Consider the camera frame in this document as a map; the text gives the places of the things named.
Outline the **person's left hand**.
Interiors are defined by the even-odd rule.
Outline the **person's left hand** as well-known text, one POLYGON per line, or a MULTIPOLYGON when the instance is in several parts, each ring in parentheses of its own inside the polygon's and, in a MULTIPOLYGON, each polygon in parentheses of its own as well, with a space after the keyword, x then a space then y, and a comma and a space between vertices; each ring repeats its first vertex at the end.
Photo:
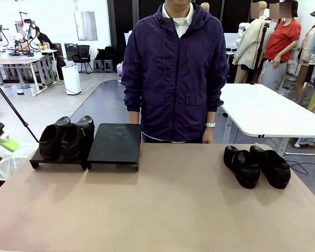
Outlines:
POLYGON ((213 144, 214 143, 214 136, 213 136, 214 129, 211 127, 206 127, 205 131, 202 136, 202 143, 204 144, 213 144))

